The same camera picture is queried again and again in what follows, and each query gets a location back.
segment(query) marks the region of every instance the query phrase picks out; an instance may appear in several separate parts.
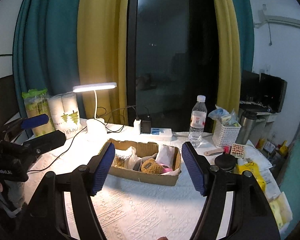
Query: white tablecloth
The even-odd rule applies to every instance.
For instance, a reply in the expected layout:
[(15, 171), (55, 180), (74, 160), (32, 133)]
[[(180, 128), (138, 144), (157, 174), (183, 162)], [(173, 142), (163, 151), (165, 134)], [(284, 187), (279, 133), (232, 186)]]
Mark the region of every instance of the white tablecloth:
[[(121, 126), (109, 125), (109, 127), (118, 129)], [(109, 137), (117, 140), (148, 141), (142, 136), (133, 135), (132, 127), (125, 127), (121, 133), (111, 133)], [(90, 142), (87, 138), (88, 134), (82, 131), (74, 139), (69, 151), (49, 169), (29, 175), (25, 186), (27, 203), (47, 171), (54, 171), (56, 174), (71, 172), (79, 165), (87, 164), (92, 156), (98, 154), (106, 142), (106, 138), (99, 142)], [(212, 137), (205, 139), (208, 143), (197, 149), (198, 154), (203, 155), (203, 152), (215, 149)], [(44, 154), (32, 169), (39, 170), (47, 167), (56, 156), (69, 147), (71, 141), (72, 138), (67, 140), (64, 146)], [(181, 149), (185, 141), (187, 141), (186, 137), (174, 136), (173, 141), (157, 141), (157, 143), (176, 146)], [(210, 156), (207, 159), (211, 164), (214, 164), (215, 157)], [(103, 189), (91, 198), (107, 239), (156, 240), (161, 236), (167, 236), (169, 240), (189, 239), (197, 224), (206, 198), (194, 190), (183, 161), (181, 171), (174, 187), (141, 183), (108, 175)], [(232, 195), (232, 192), (227, 194), (224, 215), (217, 239), (226, 235), (231, 213)], [(70, 193), (65, 193), (65, 202), (71, 236), (79, 239)]]

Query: cardboard box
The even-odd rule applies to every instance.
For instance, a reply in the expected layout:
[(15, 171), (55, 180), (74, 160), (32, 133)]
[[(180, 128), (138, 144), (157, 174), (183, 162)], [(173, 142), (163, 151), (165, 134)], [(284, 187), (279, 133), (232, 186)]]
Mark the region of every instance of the cardboard box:
[[(133, 141), (116, 141), (114, 139), (109, 139), (109, 142), (114, 144), (114, 147), (117, 150), (127, 150), (130, 146), (133, 146), (137, 150), (138, 157), (145, 157), (151, 156), (158, 152), (158, 145), (153, 142), (148, 143), (138, 143)], [(172, 169), (176, 170), (177, 168), (180, 169), (181, 172), (181, 155), (179, 149), (174, 147), (174, 159), (173, 159), (173, 166)], [(111, 166), (109, 174), (124, 178), (124, 179), (131, 179), (135, 181), (151, 183), (151, 184), (158, 184), (158, 185), (165, 185), (165, 186), (174, 186), (178, 180), (179, 174), (172, 176), (172, 175), (159, 175), (159, 174), (149, 174), (143, 173), (140, 171), (134, 170), (127, 170), (121, 167)]]

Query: white bottle cap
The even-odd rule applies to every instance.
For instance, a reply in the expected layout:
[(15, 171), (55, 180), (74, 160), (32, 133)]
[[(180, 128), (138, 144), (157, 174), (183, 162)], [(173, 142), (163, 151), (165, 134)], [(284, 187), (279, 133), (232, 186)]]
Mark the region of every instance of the white bottle cap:
[(206, 101), (206, 96), (198, 95), (197, 96), (197, 101), (204, 103)]

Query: bottle label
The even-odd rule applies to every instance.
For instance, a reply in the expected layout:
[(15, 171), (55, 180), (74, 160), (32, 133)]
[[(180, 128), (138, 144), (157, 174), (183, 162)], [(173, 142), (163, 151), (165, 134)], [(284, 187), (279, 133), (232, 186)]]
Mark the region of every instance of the bottle label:
[(194, 128), (204, 128), (206, 122), (206, 112), (193, 111), (191, 115), (190, 125)]

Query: dark window glass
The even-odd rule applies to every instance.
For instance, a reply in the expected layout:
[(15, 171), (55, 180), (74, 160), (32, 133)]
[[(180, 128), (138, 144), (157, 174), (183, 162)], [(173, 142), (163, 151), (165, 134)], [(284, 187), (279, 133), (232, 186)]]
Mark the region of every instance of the dark window glass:
[(207, 97), (208, 111), (214, 108), (215, 17), (213, 0), (138, 0), (136, 105), (141, 116), (149, 109), (152, 127), (188, 130), (199, 94)]

